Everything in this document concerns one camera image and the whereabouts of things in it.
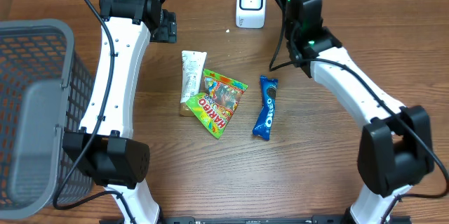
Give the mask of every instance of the colorful packaging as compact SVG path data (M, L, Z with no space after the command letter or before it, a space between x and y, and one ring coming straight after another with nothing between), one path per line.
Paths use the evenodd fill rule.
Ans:
M269 133L272 129L274 118L278 79L268 79L260 76L260 87L262 89L263 107L262 111L260 111L259 119L255 123L253 135L262 136L265 140L269 140Z
M216 138L220 138L248 86L210 70L204 70L209 94L191 97L187 106Z

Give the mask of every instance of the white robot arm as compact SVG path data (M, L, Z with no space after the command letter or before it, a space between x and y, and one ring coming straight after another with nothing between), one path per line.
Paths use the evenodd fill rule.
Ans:
M379 88L371 79L363 73L349 57L344 47L332 47L319 53L320 59L340 62L355 71L371 87L374 92L382 97L387 105L395 113L401 113L403 103L392 98ZM370 124L373 118L386 119L391 115L380 107L373 96L365 87L348 71L340 67L329 65L325 62L311 62L311 76L319 84L331 91L343 107L354 118L358 127L362 129ZM393 191L387 197L382 197L371 192L366 185L363 186L356 202L351 206L350 213L356 224L380 224L381 218L393 202L395 196L402 195L411 189L411 185L404 185Z
M129 18L111 17L106 22L106 26L114 40L117 57L112 87L105 110L105 120L101 123L98 134L108 136L111 131L118 131L121 138L132 139L135 87L138 81L140 63L146 49L149 48L151 34L143 22L136 25ZM110 48L104 30L102 31L101 48L90 105L80 123L80 129L85 128L86 133L92 133L95 127L107 83ZM153 200L145 179L137 183L134 189L113 184L107 185L105 189L115 190L123 194L136 223L157 223L159 205ZM116 197L114 199L123 212L125 223L130 223L123 202Z

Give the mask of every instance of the blue snack wrapper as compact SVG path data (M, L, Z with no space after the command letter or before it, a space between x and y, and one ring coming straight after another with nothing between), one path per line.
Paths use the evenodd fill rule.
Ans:
M268 79L260 76L260 87L262 89L263 107L260 111L259 119L255 123L253 135L262 136L265 140L269 140L269 132L272 129L276 91L278 88L278 79Z

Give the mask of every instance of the gray plastic basket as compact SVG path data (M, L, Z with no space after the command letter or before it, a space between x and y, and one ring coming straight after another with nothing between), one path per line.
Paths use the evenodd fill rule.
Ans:
M72 167L62 136L77 131L92 88L65 23L0 22L0 219L26 218L51 203ZM76 171L58 202L91 188Z

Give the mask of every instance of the oreo logo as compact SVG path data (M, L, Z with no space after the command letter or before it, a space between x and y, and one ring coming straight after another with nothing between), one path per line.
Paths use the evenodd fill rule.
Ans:
M265 126L267 128L271 128L272 123L273 123L273 115L274 115L274 104L273 104L273 100L271 98L268 98L267 105L268 105L269 110L268 110L268 114L267 114L267 119L265 119Z

